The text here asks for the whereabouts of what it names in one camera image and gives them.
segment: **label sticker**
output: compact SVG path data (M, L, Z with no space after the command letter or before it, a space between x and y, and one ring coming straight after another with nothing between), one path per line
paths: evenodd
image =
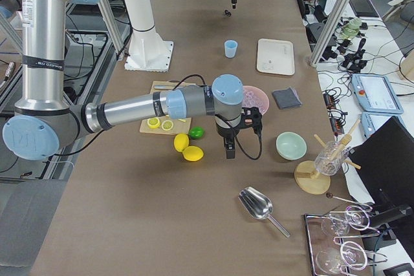
M35 11L34 0L22 0L22 24L23 27L34 27L34 11Z

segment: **brown table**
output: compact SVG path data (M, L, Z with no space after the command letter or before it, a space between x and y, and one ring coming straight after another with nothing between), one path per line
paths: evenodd
M193 163L173 149L172 136L140 134L139 122L103 133L80 155L31 275L310 275L303 214L324 213L338 201L304 193L293 177L300 161L282 159L275 148L278 134L293 131L308 145L302 160L313 160L321 147L312 135L332 139L296 0L239 0L231 17L223 16L230 0L151 1L158 33L175 42L170 70L133 72L119 64L104 101L146 94L153 80L198 73L211 83L235 74L270 97L263 155L251 161L237 150L226 160L211 117L193 119L206 129L191 142L205 152ZM239 42L234 59L224 57L230 38ZM260 38L293 42L295 75L256 70ZM270 93L289 86L303 106L281 111ZM251 130L239 138L257 154ZM246 186L273 201L289 239L244 210L237 196ZM330 191L347 195L342 175L332 178Z

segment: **gray floor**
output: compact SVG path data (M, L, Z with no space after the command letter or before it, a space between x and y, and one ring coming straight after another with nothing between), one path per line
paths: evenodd
M389 10L389 1L391 0L371 0L381 16ZM386 23L389 32L395 38L397 45L400 47L404 55L406 55L414 47L414 23L406 28L407 24L408 23L406 21L399 18L395 18Z

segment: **pink bowl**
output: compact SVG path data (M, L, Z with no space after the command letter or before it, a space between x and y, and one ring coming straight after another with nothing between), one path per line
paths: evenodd
M244 85L243 95L243 107L257 107L261 114L265 114L269 109L269 98L261 89Z

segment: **black monitor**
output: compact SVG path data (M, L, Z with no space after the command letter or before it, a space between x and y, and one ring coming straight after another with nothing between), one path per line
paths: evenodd
M375 210L384 212L403 204L414 208L414 138L396 117L351 150L349 157L361 165L358 174L375 201ZM414 216L389 225L414 260Z

